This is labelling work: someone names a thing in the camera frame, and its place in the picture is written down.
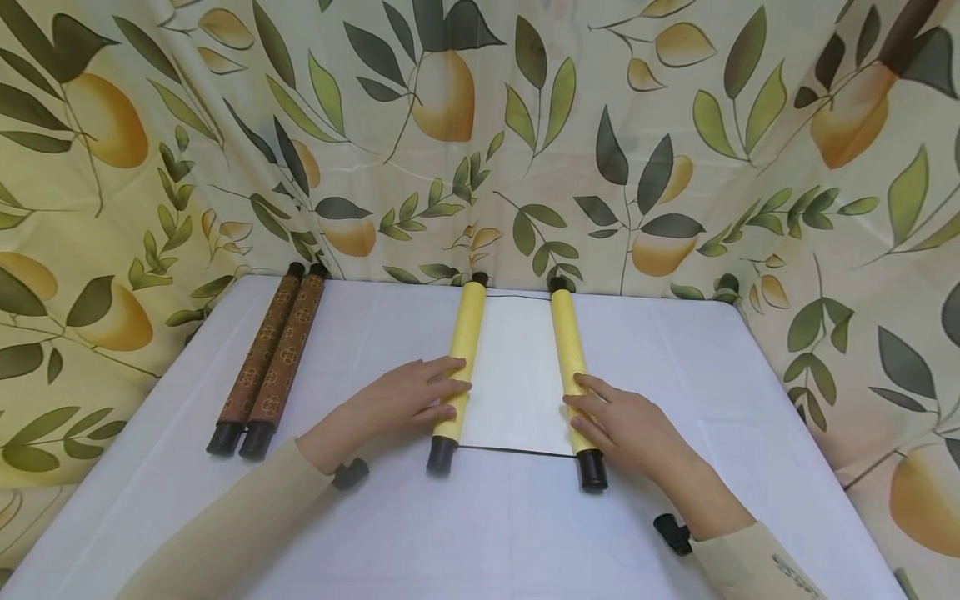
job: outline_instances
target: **green leaf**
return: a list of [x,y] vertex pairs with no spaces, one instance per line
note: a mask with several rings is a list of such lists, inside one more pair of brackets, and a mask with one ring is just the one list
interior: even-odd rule
[[474,0],[459,0],[444,19],[446,50],[476,50],[506,45],[490,31]]
[[870,387],[870,390],[875,394],[877,394],[878,396],[880,396],[881,398],[889,402],[893,402],[900,408],[905,408],[908,411],[913,411],[915,413],[926,412],[926,409],[920,402],[918,402],[917,400],[913,399],[910,396],[901,394],[900,392],[897,392],[895,390],[888,390],[886,388],[875,388],[873,386]]
[[420,270],[431,279],[450,279],[460,273],[459,270],[453,267],[437,262],[429,265],[420,265]]
[[354,27],[346,21],[344,29],[347,30],[347,38],[353,52],[364,62],[374,73],[387,78],[400,87],[407,89],[407,83],[403,81],[403,74],[400,73],[400,66],[396,63],[396,55],[390,44],[378,36]]
[[337,80],[333,79],[330,72],[321,67],[317,60],[313,58],[312,52],[309,53],[309,64],[310,83],[313,84],[313,93],[317,96],[317,102],[320,103],[320,108],[324,110],[326,118],[330,120],[330,125],[333,126],[334,131],[344,135],[344,107],[340,96],[340,86],[337,85]]
[[917,217],[920,216],[920,211],[924,207],[929,177],[926,146],[921,144],[917,155],[890,184],[890,189],[887,191],[894,246],[902,244],[917,223]]
[[630,178],[630,164],[620,148],[620,143],[616,141],[607,107],[603,107],[600,128],[597,130],[596,155],[597,169],[605,180],[614,185],[627,184],[627,179]]
[[73,419],[73,416],[79,411],[79,406],[63,406],[49,413],[44,413],[27,423],[20,431],[14,434],[13,437],[7,441],[7,447],[29,444],[30,442],[50,435],[64,426],[69,420]]
[[507,108],[503,115],[503,121],[511,130],[520,136],[520,139],[527,143],[530,150],[537,149],[537,136],[534,133],[534,124],[530,119],[530,111],[527,105],[523,104],[523,99],[517,95],[516,91],[507,84]]
[[363,219],[373,214],[340,196],[330,196],[319,201],[314,212],[325,219]]
[[78,420],[74,424],[70,425],[70,428],[66,430],[66,434],[64,435],[64,437],[73,438],[78,434],[85,432],[87,429],[99,423],[101,420],[104,419],[104,417],[106,417],[112,412],[113,412],[112,408],[102,408],[98,411],[93,411],[86,417],[83,417],[82,419]]
[[813,374],[813,381],[817,384],[820,395],[824,397],[827,404],[833,406],[837,401],[837,386],[833,380],[833,374],[830,373],[824,361],[820,360],[815,354],[810,354],[809,361],[810,373]]
[[67,326],[84,327],[103,319],[113,305],[112,283],[112,275],[92,278],[70,308]]
[[573,60],[567,57],[557,69],[557,75],[553,79],[553,89],[550,92],[550,118],[546,124],[546,136],[540,147],[541,152],[546,150],[547,146],[552,144],[564,130],[570,111],[573,110],[573,99],[576,94],[577,69]]
[[693,100],[693,125],[711,150],[729,158],[737,158],[730,140],[727,139],[720,105],[712,94],[703,89],[697,92],[697,97]]
[[493,158],[496,151],[503,145],[503,132],[498,133],[490,140],[490,146],[487,148],[487,160]]
[[383,270],[387,272],[387,275],[393,277],[400,283],[420,283],[419,279],[414,277],[405,269],[400,269],[399,267],[388,267],[387,265],[384,265]]
[[924,358],[882,326],[879,326],[876,332],[880,348],[880,364],[890,380],[907,392],[936,399],[933,374]]
[[290,60],[290,53],[287,51],[287,44],[283,41],[283,36],[270,19],[270,16],[263,10],[260,3],[253,0],[253,22],[256,24],[256,31],[260,34],[260,43],[263,44],[263,51],[267,53],[267,59],[274,66],[276,73],[283,82],[290,87],[297,87],[297,75],[294,71],[294,64]]
[[616,215],[613,214],[613,211],[610,209],[607,203],[600,200],[598,196],[574,196],[573,200],[577,202],[577,205],[580,206],[580,209],[587,214],[594,224],[599,225],[602,228],[619,222],[619,220],[616,218]]
[[546,83],[546,49],[534,26],[519,14],[516,16],[514,51],[516,66],[523,77],[536,89],[543,89]]
[[163,250],[161,252],[167,252],[175,248],[182,246],[188,239],[190,239],[190,234],[193,233],[193,217],[187,216],[183,220],[183,223],[177,228],[177,232],[170,236],[170,239],[167,240],[167,243],[163,245]]
[[32,373],[43,364],[43,348],[39,343],[0,348],[0,380]]
[[0,59],[3,59],[14,71],[19,73],[23,79],[36,85],[54,98],[62,100],[57,91],[50,85],[50,82],[48,82],[47,79],[43,77],[43,74],[28,60],[3,48],[0,48]]
[[160,100],[163,101],[163,104],[167,107],[167,110],[177,117],[177,119],[179,119],[183,125],[196,130],[200,134],[212,139],[213,141],[218,141],[217,136],[213,134],[209,127],[206,126],[206,123],[200,118],[200,116],[198,116],[190,106],[180,99],[180,96],[153,80],[148,79],[147,81],[150,82],[156,92],[160,95]]
[[387,12],[387,18],[390,20],[390,26],[394,29],[394,34],[400,41],[400,45],[403,46],[404,52],[407,53],[407,56],[410,57],[410,60],[417,62],[417,52],[414,50],[414,37],[410,32],[410,24],[407,23],[407,19],[403,18],[403,15],[400,14],[400,11],[390,6],[386,2],[383,3],[383,10]]
[[673,173],[673,142],[668,133],[657,144],[650,159],[643,167],[640,181],[636,186],[636,207],[640,214],[646,215],[663,195],[666,184]]
[[124,427],[127,426],[125,420],[112,420],[106,425],[97,427],[89,433],[86,437],[89,440],[109,440],[110,438],[115,438],[120,435],[120,432],[123,431]]
[[276,98],[276,102],[280,105],[280,108],[283,108],[283,112],[290,117],[291,121],[297,124],[297,127],[322,142],[334,143],[337,141],[337,139],[329,133],[320,129],[317,124],[307,116],[306,112],[300,108],[300,105],[294,101],[293,97],[269,75],[267,76],[267,84],[270,86],[270,91],[273,92],[274,98]]
[[704,226],[686,215],[669,213],[657,217],[640,228],[640,230],[644,233],[657,235],[659,237],[689,239],[703,232]]
[[435,178],[432,183],[430,183],[430,193],[426,199],[427,206],[433,206],[434,204],[440,201],[440,197],[444,192],[444,180],[439,177]]
[[871,6],[867,11],[867,18],[863,20],[863,27],[860,28],[860,37],[856,41],[856,66],[859,67],[867,59],[867,55],[874,48],[876,39],[880,36],[880,13],[876,6]]
[[724,67],[723,86],[727,97],[735,99],[754,75],[756,65],[767,41],[767,12],[762,6],[754,12],[733,42],[727,65]]
[[514,243],[516,249],[521,251],[524,256],[529,256],[537,244],[534,224],[522,210],[518,211],[514,217]]
[[820,300],[814,300],[801,308],[786,334],[786,348],[791,352],[808,348],[817,339],[823,321],[824,307]]
[[57,457],[31,445],[9,445],[3,449],[3,460],[19,470],[43,473],[60,467]]
[[127,41],[133,46],[141,57],[143,57],[154,69],[166,75],[173,81],[180,83],[180,75],[174,64],[170,62],[167,55],[163,53],[154,39],[147,35],[145,31],[136,24],[123,18],[122,16],[113,16],[113,21],[120,28],[120,33],[124,35]]
[[670,284],[670,293],[683,300],[705,300],[704,293],[692,285]]
[[837,210],[837,214],[841,215],[865,215],[868,212],[871,212],[880,204],[880,198],[877,196],[868,196],[866,198],[860,198],[859,200],[854,200],[849,204],[844,204],[840,206],[840,209]]
[[552,228],[566,227],[566,221],[560,216],[560,213],[549,206],[544,206],[543,204],[528,204],[521,206],[520,210],[526,213],[527,216],[537,219]]
[[786,106],[786,86],[783,85],[783,61],[777,65],[754,100],[747,119],[744,150],[751,153]]
[[0,84],[0,114],[54,132],[70,131],[70,128],[37,98],[12,85]]

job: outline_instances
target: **white tablecloth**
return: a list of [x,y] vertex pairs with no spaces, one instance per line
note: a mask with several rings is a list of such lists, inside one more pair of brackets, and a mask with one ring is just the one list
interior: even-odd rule
[[[3,589],[104,600],[254,465],[204,452],[278,279],[239,281]],[[498,292],[491,290],[492,295]],[[273,447],[384,371],[445,354],[457,288],[332,281]],[[832,600],[903,596],[736,311],[575,295],[590,370],[664,409]],[[368,448],[371,476],[306,515],[237,597],[699,600],[692,557],[654,531],[670,506],[614,475],[581,493],[572,459],[461,448],[429,478],[426,438]]]

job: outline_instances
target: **hand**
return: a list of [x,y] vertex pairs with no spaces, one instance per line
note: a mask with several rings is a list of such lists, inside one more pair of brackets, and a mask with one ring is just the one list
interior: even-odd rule
[[320,471],[331,474],[373,438],[456,419],[453,406],[434,402],[472,387],[469,382],[449,378],[465,364],[462,358],[442,356],[384,373],[298,438],[300,452]]

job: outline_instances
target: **beige sleeve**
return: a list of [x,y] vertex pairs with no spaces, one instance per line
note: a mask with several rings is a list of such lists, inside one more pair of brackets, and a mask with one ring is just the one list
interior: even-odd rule
[[826,600],[763,523],[690,545],[726,600]]
[[221,597],[331,481],[290,440],[164,542],[117,599]]

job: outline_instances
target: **floral fabric backdrop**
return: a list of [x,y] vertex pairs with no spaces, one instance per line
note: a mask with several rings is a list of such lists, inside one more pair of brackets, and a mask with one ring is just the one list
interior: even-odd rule
[[949,0],[0,0],[0,568],[247,273],[734,304],[960,585]]

